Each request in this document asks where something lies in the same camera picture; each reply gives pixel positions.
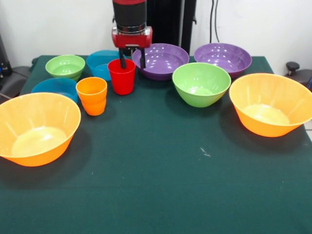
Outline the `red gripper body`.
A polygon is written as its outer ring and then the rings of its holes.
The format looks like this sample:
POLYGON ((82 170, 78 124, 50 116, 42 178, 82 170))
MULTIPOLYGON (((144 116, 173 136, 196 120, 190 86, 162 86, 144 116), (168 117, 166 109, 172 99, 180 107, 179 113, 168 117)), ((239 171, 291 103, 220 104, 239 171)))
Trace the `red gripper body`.
POLYGON ((152 36, 153 30, 150 26, 135 34, 121 32, 116 26, 112 28, 112 40, 116 48, 148 48, 152 44, 152 36))

